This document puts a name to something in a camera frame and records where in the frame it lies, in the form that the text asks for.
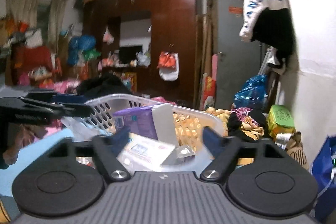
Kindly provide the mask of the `left hand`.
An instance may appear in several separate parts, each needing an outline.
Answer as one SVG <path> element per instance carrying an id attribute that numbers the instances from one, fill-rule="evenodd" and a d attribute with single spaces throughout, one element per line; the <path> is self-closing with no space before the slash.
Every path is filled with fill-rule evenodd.
<path id="1" fill-rule="evenodd" d="M 5 147 L 1 147 L 1 169 L 7 169 L 10 165 L 16 163 L 19 151 L 40 140 L 48 133 L 43 126 L 21 124 L 13 137 L 7 137 L 7 140 L 1 141 Z"/>

